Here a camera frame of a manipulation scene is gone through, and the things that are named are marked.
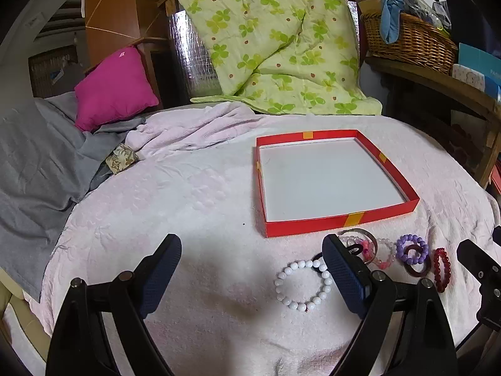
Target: magenta pillow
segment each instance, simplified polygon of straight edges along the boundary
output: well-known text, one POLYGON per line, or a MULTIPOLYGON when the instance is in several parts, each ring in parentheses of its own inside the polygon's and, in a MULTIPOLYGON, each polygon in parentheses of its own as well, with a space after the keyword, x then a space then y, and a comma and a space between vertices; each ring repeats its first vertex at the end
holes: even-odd
POLYGON ((75 126, 93 131, 102 124, 126 120, 158 105, 134 47, 111 54, 75 86, 78 113, 75 126))

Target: blue gripper pad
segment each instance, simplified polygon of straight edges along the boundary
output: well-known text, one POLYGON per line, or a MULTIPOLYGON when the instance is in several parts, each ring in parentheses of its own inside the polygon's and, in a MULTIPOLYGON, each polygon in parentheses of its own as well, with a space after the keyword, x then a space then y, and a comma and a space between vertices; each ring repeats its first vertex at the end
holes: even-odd
POLYGON ((181 240, 167 235, 155 253, 141 260, 134 270, 136 309, 141 318, 155 312, 181 259, 181 240))
POLYGON ((346 250, 336 235, 325 236, 322 256, 348 309, 363 319, 371 292, 369 269, 359 257, 346 250))

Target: wicker basket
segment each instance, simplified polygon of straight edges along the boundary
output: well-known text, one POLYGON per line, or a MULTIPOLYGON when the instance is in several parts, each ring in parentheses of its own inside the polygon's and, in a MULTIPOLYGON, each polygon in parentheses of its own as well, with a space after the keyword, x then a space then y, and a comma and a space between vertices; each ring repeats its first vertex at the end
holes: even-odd
POLYGON ((369 50, 375 56, 424 66, 450 75, 457 56, 457 46, 430 24, 413 15, 400 14, 400 35, 386 44, 379 33, 381 14, 362 16, 369 50))

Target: gray sheet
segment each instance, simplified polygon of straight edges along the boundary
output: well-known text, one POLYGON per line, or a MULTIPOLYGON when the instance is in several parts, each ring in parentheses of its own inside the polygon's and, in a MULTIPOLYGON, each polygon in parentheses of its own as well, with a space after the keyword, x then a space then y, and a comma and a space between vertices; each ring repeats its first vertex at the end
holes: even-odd
POLYGON ((45 267, 74 207, 106 178, 101 163, 144 122, 74 126, 74 92, 13 109, 0 120, 0 267, 39 301, 45 267))

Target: red bead bracelet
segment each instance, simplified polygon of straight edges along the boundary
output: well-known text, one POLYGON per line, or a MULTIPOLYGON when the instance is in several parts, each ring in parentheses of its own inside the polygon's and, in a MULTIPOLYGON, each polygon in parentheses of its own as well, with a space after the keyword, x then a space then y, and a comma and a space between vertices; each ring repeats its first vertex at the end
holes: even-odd
POLYGON ((450 282, 450 261, 449 257, 447 257, 447 252, 443 247, 437 248, 435 253, 433 254, 433 272, 435 274, 435 286, 437 287, 437 291, 439 293, 443 293, 447 288, 447 285, 450 282), (445 278, 442 282, 442 278, 440 277, 440 263, 438 259, 442 257, 443 265, 444 265, 444 273, 445 278))

